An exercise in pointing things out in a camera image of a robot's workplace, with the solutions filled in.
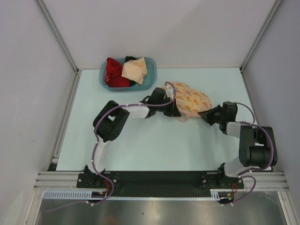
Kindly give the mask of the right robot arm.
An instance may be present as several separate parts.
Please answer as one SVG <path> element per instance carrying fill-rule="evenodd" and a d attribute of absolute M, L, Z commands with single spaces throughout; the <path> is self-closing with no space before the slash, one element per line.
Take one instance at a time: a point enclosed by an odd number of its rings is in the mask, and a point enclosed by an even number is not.
<path fill-rule="evenodd" d="M 247 108 L 252 122 L 237 121 L 238 105 Z M 209 125 L 218 124 L 224 135 L 238 138 L 238 156 L 223 163 L 213 180 L 220 188 L 231 188 L 241 181 L 242 175 L 253 171 L 264 171 L 277 164 L 278 155 L 273 129 L 255 123 L 255 115 L 245 104 L 226 101 L 210 110 L 198 113 Z"/>

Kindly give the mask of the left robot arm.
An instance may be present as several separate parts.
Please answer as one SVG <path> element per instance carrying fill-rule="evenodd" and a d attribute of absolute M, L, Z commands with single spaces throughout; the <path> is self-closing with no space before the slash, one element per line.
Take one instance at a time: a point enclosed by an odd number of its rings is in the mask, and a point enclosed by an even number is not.
<path fill-rule="evenodd" d="M 155 88 L 150 96 L 145 97 L 136 104 L 119 105 L 110 100 L 93 121 L 95 147 L 91 161 L 85 166 L 83 173 L 87 182 L 97 188 L 103 184 L 105 158 L 107 150 L 105 145 L 114 141 L 122 132 L 129 119 L 147 119 L 162 112 L 167 117 L 180 117 L 176 105 L 178 88 L 170 82 L 165 83 L 165 88 Z"/>

